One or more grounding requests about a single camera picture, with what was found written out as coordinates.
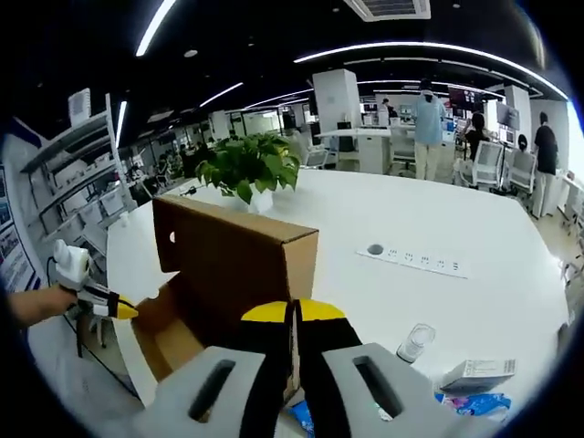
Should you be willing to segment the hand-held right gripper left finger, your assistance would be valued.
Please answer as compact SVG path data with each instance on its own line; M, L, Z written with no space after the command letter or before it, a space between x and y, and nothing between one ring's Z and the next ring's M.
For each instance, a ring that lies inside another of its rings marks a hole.
M228 347L194 356L132 421L140 437L271 437L291 372L293 306L247 311Z

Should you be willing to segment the person's left hand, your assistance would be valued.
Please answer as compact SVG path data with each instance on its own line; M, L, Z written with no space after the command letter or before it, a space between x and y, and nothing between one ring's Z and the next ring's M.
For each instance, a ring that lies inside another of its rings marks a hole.
M43 298L43 309L49 318L65 314L68 309L78 303L77 293L62 287L60 284L45 288L41 297Z

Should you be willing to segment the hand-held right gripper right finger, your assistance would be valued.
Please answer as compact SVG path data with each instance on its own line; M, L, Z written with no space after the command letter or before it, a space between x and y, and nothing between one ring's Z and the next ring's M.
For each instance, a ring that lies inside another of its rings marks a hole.
M300 383L317 437L451 437L455 414L420 372L377 343L364 344L345 314L295 303Z

